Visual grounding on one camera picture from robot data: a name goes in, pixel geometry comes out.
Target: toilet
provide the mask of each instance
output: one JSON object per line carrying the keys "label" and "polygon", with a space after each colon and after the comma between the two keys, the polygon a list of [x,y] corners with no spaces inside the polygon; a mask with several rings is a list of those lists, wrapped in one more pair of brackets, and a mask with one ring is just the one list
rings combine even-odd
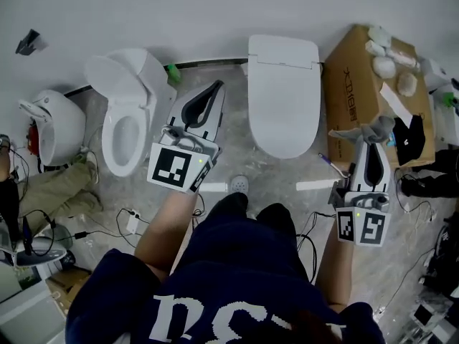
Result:
{"label": "toilet", "polygon": [[317,45],[302,39],[249,38],[249,122],[267,154],[296,158],[312,145],[321,111]]}
{"label": "toilet", "polygon": [[91,57],[85,65],[91,86],[108,99],[102,152],[116,176],[131,175],[158,139],[176,98],[161,63],[146,49],[122,49]]}
{"label": "toilet", "polygon": [[19,108],[37,123],[40,161],[45,166],[69,163],[80,151],[85,137],[86,116],[63,94],[44,90],[32,101],[19,101]]}

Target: cardboard box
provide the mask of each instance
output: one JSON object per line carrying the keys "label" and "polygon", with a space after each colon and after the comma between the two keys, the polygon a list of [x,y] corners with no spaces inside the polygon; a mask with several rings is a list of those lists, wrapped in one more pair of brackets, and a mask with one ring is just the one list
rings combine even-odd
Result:
{"label": "cardboard box", "polygon": [[57,272],[46,279],[51,296],[64,315],[67,316],[70,305],[89,276],[86,270],[73,268]]}
{"label": "cardboard box", "polygon": [[[388,80],[378,77],[372,69],[373,56],[365,50],[368,40],[368,28],[354,25],[325,61],[322,78],[328,131],[357,128],[361,124],[371,123],[379,115],[395,117],[387,101],[379,94],[383,82],[386,82],[397,93],[403,105],[413,115],[420,115],[423,119],[425,145],[422,154],[402,167],[433,163],[435,143],[432,114],[422,73],[415,74],[417,88],[412,97],[398,94],[398,76],[410,69],[396,64],[395,77]],[[411,44],[392,38],[392,49],[417,59],[415,48]],[[399,167],[395,147],[387,147],[386,144],[383,146],[391,167]],[[354,159],[354,145],[347,140],[329,136],[328,157],[340,168],[347,169]]]}

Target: wire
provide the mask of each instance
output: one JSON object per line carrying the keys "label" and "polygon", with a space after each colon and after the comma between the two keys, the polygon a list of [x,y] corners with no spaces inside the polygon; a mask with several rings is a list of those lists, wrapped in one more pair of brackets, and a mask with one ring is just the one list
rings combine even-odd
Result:
{"label": "wire", "polygon": [[90,234],[94,234],[94,233],[104,233],[104,234],[107,234],[108,236],[112,236],[114,238],[121,238],[121,237],[127,237],[127,236],[132,236],[132,234],[123,234],[123,235],[120,235],[120,236],[117,236],[115,234],[111,234],[111,233],[107,233],[105,231],[92,231],[92,232],[86,232],[86,231],[83,231],[83,232],[78,232],[78,233],[75,233],[73,234],[72,236],[68,236],[68,237],[65,237],[65,238],[61,238],[61,239],[58,239],[56,242],[59,242],[59,241],[64,241],[66,239],[70,239],[70,238],[75,238],[75,239],[81,239],[81,238],[84,238]]}
{"label": "wire", "polygon": [[[24,171],[24,176],[25,176],[25,184],[24,184],[24,188],[22,190],[22,197],[20,198],[19,202],[21,202],[24,197],[26,196],[26,192],[27,192],[27,189],[29,187],[29,172],[30,172],[30,167],[29,167],[29,164],[27,163],[27,161],[21,156],[19,155],[15,150],[11,149],[11,151],[13,152],[14,155],[18,156],[21,158],[21,166],[22,166],[22,170]],[[25,162],[26,163],[26,166],[27,166],[27,172],[26,172],[26,168],[24,167],[24,164],[22,162]]]}
{"label": "wire", "polygon": [[400,182],[402,182],[402,180],[404,180],[405,178],[408,178],[408,177],[411,177],[412,180],[414,181],[417,181],[419,182],[419,180],[417,180],[417,178],[411,176],[411,175],[403,175],[402,177],[400,177],[398,180],[397,180],[397,171],[401,171],[400,168],[398,168],[397,170],[395,170],[394,172],[394,179],[395,179],[395,196],[397,197],[397,201],[399,202],[399,205],[400,205],[400,208],[402,208],[402,210],[405,212],[405,213],[411,213],[412,211],[415,211],[416,209],[420,208],[422,205],[424,204],[427,204],[430,208],[430,220],[432,221],[433,219],[433,208],[432,208],[432,204],[430,203],[430,201],[428,200],[424,200],[424,201],[421,201],[418,205],[416,205],[413,209],[410,209],[410,210],[406,210],[403,205],[402,205],[402,202],[400,201],[400,197],[399,197],[399,191],[398,191],[398,185]]}
{"label": "wire", "polygon": [[34,210],[31,210],[29,211],[29,213],[26,213],[18,218],[25,218],[26,216],[32,214],[32,213],[35,213],[36,211],[39,211],[40,213],[43,214],[44,218],[46,219],[46,221],[49,223],[49,225],[51,226],[51,232],[52,232],[52,237],[51,237],[51,243],[49,244],[49,248],[48,250],[44,253],[44,254],[38,254],[35,250],[34,250],[34,247],[32,246],[32,240],[31,240],[31,243],[30,243],[30,249],[32,250],[32,252],[37,255],[38,257],[43,257],[43,256],[46,256],[48,255],[49,251],[51,251],[51,248],[52,248],[52,245],[54,244],[55,242],[55,227],[56,227],[56,223],[54,221],[51,221],[51,218],[49,217],[49,215],[47,213],[45,213],[43,210],[41,209],[34,209]]}
{"label": "wire", "polygon": [[202,216],[204,216],[206,214],[206,204],[204,203],[204,199],[202,198],[202,195],[200,193],[198,193],[198,196],[200,197],[201,202],[202,202],[202,209],[196,208],[193,211],[193,214],[191,215],[191,227],[192,227],[193,230],[199,224],[198,218],[200,218],[200,217],[202,217]]}
{"label": "wire", "polygon": [[113,231],[109,230],[109,228],[104,226],[102,223],[100,223],[99,221],[96,221],[93,217],[91,217],[91,216],[89,216],[87,214],[85,214],[85,215],[86,215],[87,218],[91,219],[94,223],[99,224],[102,228],[107,229],[107,231],[109,231],[109,232],[113,232]]}
{"label": "wire", "polygon": [[54,229],[54,228],[51,228],[51,232],[52,232],[51,243],[49,244],[48,250],[47,250],[44,254],[38,254],[38,253],[34,250],[34,247],[32,246],[32,244],[30,244],[30,249],[31,249],[31,250],[33,251],[33,253],[36,254],[38,257],[46,256],[46,255],[49,254],[49,251],[51,251],[52,245],[53,245],[54,242],[55,242],[55,229]]}
{"label": "wire", "polygon": [[[311,246],[313,247],[313,274],[312,274],[312,278],[311,278],[310,282],[314,281],[314,278],[316,277],[316,273],[317,273],[317,249],[316,249],[316,245],[314,244],[313,240],[309,237],[309,234],[316,227],[317,217],[318,216],[324,216],[326,218],[335,218],[336,214],[324,214],[324,213],[319,213],[318,211],[313,211],[311,214],[309,214],[308,220],[306,221],[301,233],[296,235],[297,237],[303,238],[298,243],[298,247],[297,247],[298,252],[300,251],[301,247],[303,246],[303,243],[304,243],[305,239],[307,239],[311,243]],[[306,230],[306,227],[308,226],[308,223],[309,223],[311,217],[313,217],[312,226],[308,230],[308,232],[306,234],[304,234],[304,231]]]}
{"label": "wire", "polygon": [[397,293],[399,292],[399,290],[400,290],[400,288],[402,287],[403,282],[404,282],[404,280],[406,279],[406,277],[408,276],[408,274],[416,267],[417,263],[422,259],[422,257],[425,256],[425,255],[427,255],[427,254],[428,254],[429,252],[431,252],[432,250],[434,250],[434,249],[429,249],[429,251],[426,251],[426,252],[424,252],[423,254],[421,254],[421,255],[417,258],[415,264],[414,264],[412,267],[410,267],[410,269],[405,273],[405,275],[404,275],[403,278],[402,278],[402,281],[400,282],[399,287],[397,288],[397,290],[395,291],[395,293],[392,295],[391,299],[390,299],[389,302],[387,303],[386,308],[385,308],[386,310],[387,310],[387,308],[389,307],[389,305],[392,303],[392,300],[395,298],[395,296],[397,295]]}
{"label": "wire", "polygon": [[118,237],[123,237],[124,240],[125,240],[126,242],[128,242],[128,244],[129,244],[130,246],[136,248],[133,244],[131,244],[131,243],[129,242],[129,240],[126,238],[126,236],[125,236],[124,234],[121,233],[120,222],[119,222],[119,220],[118,220],[118,217],[120,216],[120,214],[121,214],[122,211],[127,211],[129,214],[131,214],[131,211],[130,211],[129,209],[121,208],[120,211],[118,212],[118,214],[116,215],[116,225],[118,226],[118,231],[120,232],[120,235],[119,235]]}

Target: toilet bowl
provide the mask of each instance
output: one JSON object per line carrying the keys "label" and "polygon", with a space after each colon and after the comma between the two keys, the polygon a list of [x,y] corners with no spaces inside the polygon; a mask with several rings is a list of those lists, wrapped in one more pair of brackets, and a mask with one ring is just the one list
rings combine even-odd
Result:
{"label": "toilet bowl", "polygon": [[122,49],[91,57],[85,76],[108,99],[102,152],[116,176],[131,175],[146,159],[166,124],[176,91],[161,63],[145,49]]}
{"label": "toilet bowl", "polygon": [[273,157],[295,158],[312,145],[321,110],[317,46],[268,35],[249,38],[250,130]]}
{"label": "toilet bowl", "polygon": [[20,100],[19,108],[37,123],[42,164],[61,166],[80,151],[86,116],[64,95],[44,90],[32,102]]}

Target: sneaker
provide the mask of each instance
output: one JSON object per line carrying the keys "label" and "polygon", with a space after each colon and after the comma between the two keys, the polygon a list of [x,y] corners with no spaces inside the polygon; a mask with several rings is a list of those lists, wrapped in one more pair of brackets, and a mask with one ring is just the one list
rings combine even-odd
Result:
{"label": "sneaker", "polygon": [[234,194],[235,192],[243,193],[244,195],[249,194],[249,180],[243,175],[238,175],[231,180],[229,185],[229,193]]}
{"label": "sneaker", "polygon": [[97,160],[97,158],[95,157],[95,154],[92,151],[89,151],[89,152],[86,153],[86,163],[89,163],[90,165],[92,165],[91,168],[95,172],[95,175],[93,177],[94,178],[94,184],[99,183],[98,160]]}

